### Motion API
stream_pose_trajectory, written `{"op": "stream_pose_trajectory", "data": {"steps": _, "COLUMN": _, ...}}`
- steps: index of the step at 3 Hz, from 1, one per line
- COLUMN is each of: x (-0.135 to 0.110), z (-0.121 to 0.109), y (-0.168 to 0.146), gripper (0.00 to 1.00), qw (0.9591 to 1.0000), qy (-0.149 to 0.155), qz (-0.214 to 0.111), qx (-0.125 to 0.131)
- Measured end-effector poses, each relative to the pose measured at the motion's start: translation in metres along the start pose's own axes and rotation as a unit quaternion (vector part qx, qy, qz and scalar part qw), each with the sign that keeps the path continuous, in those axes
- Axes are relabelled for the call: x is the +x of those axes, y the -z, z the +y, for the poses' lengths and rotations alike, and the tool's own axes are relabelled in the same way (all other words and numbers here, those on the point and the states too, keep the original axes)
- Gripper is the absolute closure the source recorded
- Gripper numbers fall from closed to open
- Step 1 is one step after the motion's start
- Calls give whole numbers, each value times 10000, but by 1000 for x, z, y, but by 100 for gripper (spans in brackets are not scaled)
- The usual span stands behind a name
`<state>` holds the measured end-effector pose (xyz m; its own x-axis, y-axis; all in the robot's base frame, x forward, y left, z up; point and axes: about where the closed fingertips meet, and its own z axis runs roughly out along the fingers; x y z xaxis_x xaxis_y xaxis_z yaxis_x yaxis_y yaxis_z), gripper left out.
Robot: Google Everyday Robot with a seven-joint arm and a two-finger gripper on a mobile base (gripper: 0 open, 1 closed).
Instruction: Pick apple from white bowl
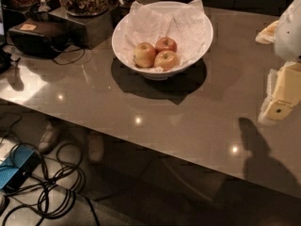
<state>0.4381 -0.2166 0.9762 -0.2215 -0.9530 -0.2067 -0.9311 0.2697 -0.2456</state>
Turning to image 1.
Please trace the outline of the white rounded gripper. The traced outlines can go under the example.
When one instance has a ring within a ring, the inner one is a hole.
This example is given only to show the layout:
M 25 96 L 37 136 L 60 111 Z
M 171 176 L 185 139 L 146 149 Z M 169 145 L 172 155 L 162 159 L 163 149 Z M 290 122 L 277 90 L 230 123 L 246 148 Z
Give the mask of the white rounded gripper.
M 279 20 L 259 32 L 255 41 L 273 43 L 275 54 L 287 61 L 278 71 L 270 70 L 258 117 L 259 123 L 274 125 L 285 120 L 301 102 L 301 0 L 293 0 Z

